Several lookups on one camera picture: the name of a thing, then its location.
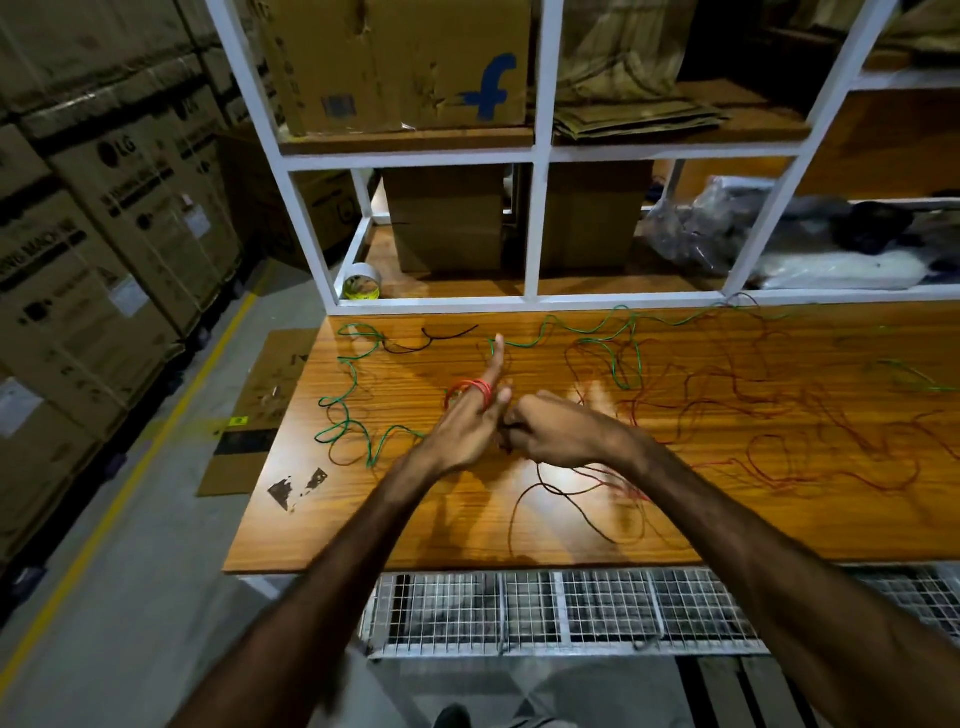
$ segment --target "blue letter f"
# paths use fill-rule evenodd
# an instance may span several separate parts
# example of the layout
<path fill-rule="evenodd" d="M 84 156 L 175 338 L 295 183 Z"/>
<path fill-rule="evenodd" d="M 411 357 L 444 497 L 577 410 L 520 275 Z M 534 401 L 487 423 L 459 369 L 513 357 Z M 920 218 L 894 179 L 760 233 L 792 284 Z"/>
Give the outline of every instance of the blue letter f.
<path fill-rule="evenodd" d="M 464 91 L 460 94 L 465 106 L 477 107 L 477 119 L 493 121 L 493 112 L 496 111 L 496 105 L 504 104 L 507 101 L 507 92 L 500 88 L 500 77 L 506 71 L 512 71 L 515 68 L 516 56 L 513 53 L 504 53 L 497 56 L 484 69 L 483 78 L 480 80 L 480 90 Z"/>

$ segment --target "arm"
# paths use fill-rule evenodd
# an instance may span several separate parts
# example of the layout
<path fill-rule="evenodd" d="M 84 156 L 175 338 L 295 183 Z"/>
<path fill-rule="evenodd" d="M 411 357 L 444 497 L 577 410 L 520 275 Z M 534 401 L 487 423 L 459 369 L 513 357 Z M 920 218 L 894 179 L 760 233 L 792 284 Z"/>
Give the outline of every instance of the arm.
<path fill-rule="evenodd" d="M 483 379 L 496 387 L 503 338 Z M 171 726 L 306 725 L 335 688 L 344 650 L 377 577 L 420 501 L 439 478 L 486 449 L 510 403 L 503 388 L 483 409 L 471 388 L 434 431 L 396 461 L 370 497 L 314 559 L 303 577 L 261 615 L 210 671 Z"/>
<path fill-rule="evenodd" d="M 539 462 L 602 463 L 656 503 L 838 728 L 960 725 L 960 651 L 692 471 L 642 430 L 540 392 L 501 437 Z"/>

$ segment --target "hand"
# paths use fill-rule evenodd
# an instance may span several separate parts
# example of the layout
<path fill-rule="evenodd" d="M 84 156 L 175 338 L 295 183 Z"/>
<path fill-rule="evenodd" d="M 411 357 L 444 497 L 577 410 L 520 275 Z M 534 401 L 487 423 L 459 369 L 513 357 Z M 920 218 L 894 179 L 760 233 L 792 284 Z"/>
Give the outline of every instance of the hand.
<path fill-rule="evenodd" d="M 496 388 L 502 373 L 503 336 L 497 334 L 493 359 L 481 377 L 493 390 L 490 409 L 486 412 L 483 409 L 483 392 L 470 387 L 450 403 L 433 432 L 418 448 L 429 456 L 438 477 L 472 465 L 487 449 L 513 396 L 509 386 Z"/>
<path fill-rule="evenodd" d="M 503 423 L 499 436 L 504 448 L 519 449 L 535 462 L 558 468 L 609 464 L 616 447 L 612 441 L 622 439 L 619 435 L 626 429 L 613 418 L 544 390 L 520 398 Z"/>

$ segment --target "yellow line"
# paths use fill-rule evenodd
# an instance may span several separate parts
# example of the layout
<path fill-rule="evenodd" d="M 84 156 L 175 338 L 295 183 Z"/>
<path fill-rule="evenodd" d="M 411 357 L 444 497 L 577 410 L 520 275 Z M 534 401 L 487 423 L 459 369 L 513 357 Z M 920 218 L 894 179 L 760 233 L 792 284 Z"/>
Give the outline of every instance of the yellow line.
<path fill-rule="evenodd" d="M 43 639 L 43 636 L 46 634 L 47 630 L 50 629 L 50 625 L 57 617 L 63 602 L 84 577 L 87 568 L 90 566 L 90 562 L 93 561 L 93 557 L 96 556 L 97 551 L 100 548 L 100 544 L 116 525 L 117 519 L 120 517 L 120 514 L 123 513 L 127 503 L 136 492 L 140 481 L 150 468 L 150 464 L 154 461 L 154 458 L 170 438 L 170 435 L 175 429 L 177 429 L 177 425 L 187 408 L 190 406 L 190 402 L 193 401 L 193 398 L 203 386 L 204 381 L 209 376 L 210 372 L 213 371 L 213 368 L 217 365 L 217 362 L 224 353 L 224 349 L 227 347 L 230 339 L 233 338 L 233 334 L 235 334 L 237 329 L 240 327 L 241 322 L 243 322 L 243 320 L 247 317 L 247 314 L 250 312 L 254 302 L 260 296 L 260 293 L 272 272 L 273 264 L 268 261 L 267 267 L 261 275 L 260 280 L 257 282 L 254 291 L 240 304 L 236 314 L 233 316 L 233 320 L 227 326 L 227 330 L 224 331 L 224 335 L 220 337 L 220 341 L 217 342 L 217 345 L 213 348 L 213 351 L 210 352 L 210 356 L 207 358 L 203 367 L 199 372 L 197 372 L 196 378 L 194 378 L 186 392 L 183 393 L 183 397 L 180 399 L 180 402 L 178 402 L 177 406 L 174 407 L 170 417 L 167 419 L 166 423 L 164 423 L 163 428 L 150 445 L 150 449 L 147 450 L 140 462 L 136 464 L 135 468 L 133 468 L 133 472 L 127 479 L 127 482 L 124 483 L 123 487 L 120 489 L 120 492 L 117 494 L 117 497 L 114 499 L 113 503 L 110 504 L 110 507 L 103 519 L 97 524 L 96 529 L 93 531 L 93 534 L 90 536 L 90 538 L 87 539 L 84 547 L 80 551 L 80 554 L 74 560 L 73 564 L 70 565 L 70 568 L 63 576 L 63 579 L 57 585 L 57 588 L 54 590 L 54 592 L 50 595 L 50 599 L 46 604 L 43 605 L 43 609 L 40 610 L 40 613 L 36 616 L 33 624 L 30 625 L 30 629 L 27 630 L 27 634 L 24 635 L 23 639 L 20 641 L 20 644 L 17 646 L 16 651 L 13 653 L 13 656 L 10 658 L 10 661 L 4 667 L 3 672 L 0 673 L 0 702 L 3 701 L 7 694 L 7 690 L 10 688 L 13 680 L 16 679 L 19 671 L 29 659 L 36 645 L 40 642 L 40 640 Z"/>

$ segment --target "person's left arm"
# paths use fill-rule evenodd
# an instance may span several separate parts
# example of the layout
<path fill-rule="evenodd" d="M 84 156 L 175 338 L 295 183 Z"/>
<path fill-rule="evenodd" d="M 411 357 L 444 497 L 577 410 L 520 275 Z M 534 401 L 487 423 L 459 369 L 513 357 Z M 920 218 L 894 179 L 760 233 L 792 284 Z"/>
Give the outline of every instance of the person's left arm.
<path fill-rule="evenodd" d="M 483 379 L 496 389 L 503 337 Z M 476 462 L 510 403 L 509 387 L 484 411 L 471 387 L 386 477 L 306 573 L 247 630 L 170 723 L 303 726 L 337 680 L 341 658 L 396 540 L 430 487 Z"/>

